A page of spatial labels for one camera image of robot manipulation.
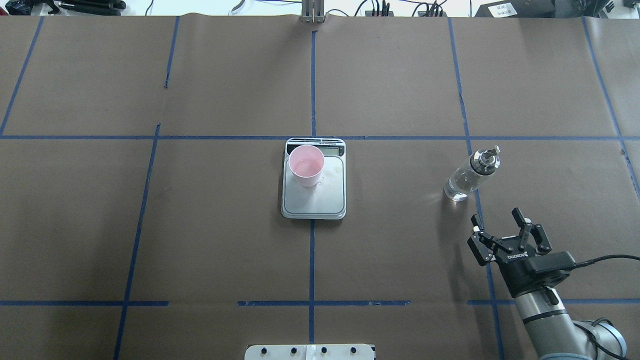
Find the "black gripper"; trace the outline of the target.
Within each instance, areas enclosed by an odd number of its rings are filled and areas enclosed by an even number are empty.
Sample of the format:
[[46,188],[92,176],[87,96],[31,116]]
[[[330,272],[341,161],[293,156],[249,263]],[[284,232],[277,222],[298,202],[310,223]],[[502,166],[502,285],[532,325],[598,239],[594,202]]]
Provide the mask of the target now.
[[533,223],[518,207],[511,214],[519,233],[501,238],[489,234],[480,215],[474,214],[470,218],[473,233],[467,239],[467,245],[481,267],[491,262],[498,264],[510,296],[516,298],[550,287],[547,274],[538,273],[534,266],[548,260],[547,255],[553,247],[542,224]]

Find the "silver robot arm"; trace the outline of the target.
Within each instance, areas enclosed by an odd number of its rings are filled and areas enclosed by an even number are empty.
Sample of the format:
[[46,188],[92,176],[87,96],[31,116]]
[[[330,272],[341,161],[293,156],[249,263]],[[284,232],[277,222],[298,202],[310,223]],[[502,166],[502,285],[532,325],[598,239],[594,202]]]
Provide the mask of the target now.
[[538,358],[626,360],[627,342],[613,323],[606,317],[573,320],[556,289],[572,271],[614,255],[578,262],[568,251],[553,251],[542,224],[526,218],[519,208],[511,214],[519,233],[506,237],[491,235],[474,214],[467,244],[480,266],[498,265]]

